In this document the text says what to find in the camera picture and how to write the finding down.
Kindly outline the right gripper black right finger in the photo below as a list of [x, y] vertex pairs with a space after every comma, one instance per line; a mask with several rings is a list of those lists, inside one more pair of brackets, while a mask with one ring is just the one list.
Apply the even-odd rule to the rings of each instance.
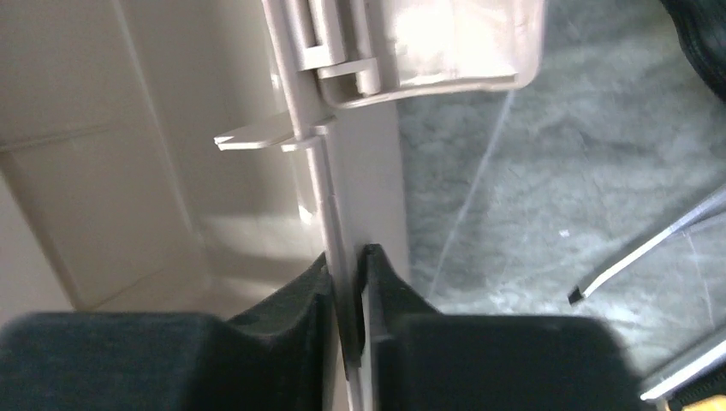
[[439, 312], [364, 247], [377, 410], [640, 410], [638, 379], [602, 322]]

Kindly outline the claw hammer yellow black handle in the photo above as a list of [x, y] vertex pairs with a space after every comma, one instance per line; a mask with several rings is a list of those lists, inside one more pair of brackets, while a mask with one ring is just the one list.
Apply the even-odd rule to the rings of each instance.
[[725, 411], [725, 328], [713, 331], [645, 378], [640, 400], [659, 410]]

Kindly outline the black yellow handled screwdriver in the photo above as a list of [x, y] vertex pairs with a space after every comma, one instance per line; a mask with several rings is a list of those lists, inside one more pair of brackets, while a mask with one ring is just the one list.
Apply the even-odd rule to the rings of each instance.
[[683, 212], [671, 223], [647, 231], [629, 242], [623, 250], [609, 257], [585, 275], [568, 293], [568, 304], [575, 306], [590, 297], [615, 275], [624, 271], [661, 243], [674, 235], [700, 229], [725, 214], [725, 184], [723, 183], [703, 199]]

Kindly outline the translucent brown tool box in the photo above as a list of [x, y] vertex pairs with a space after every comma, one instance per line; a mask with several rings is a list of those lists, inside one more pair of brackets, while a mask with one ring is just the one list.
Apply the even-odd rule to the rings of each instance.
[[544, 1], [4, 1], [1, 330], [230, 319], [324, 257], [326, 406], [377, 410], [366, 282], [410, 284], [397, 103], [529, 84]]

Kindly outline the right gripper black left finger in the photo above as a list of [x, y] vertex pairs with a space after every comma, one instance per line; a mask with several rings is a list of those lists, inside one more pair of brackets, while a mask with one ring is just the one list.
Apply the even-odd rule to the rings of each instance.
[[332, 287], [324, 257], [230, 319], [29, 313], [1, 330], [4, 410], [321, 410]]

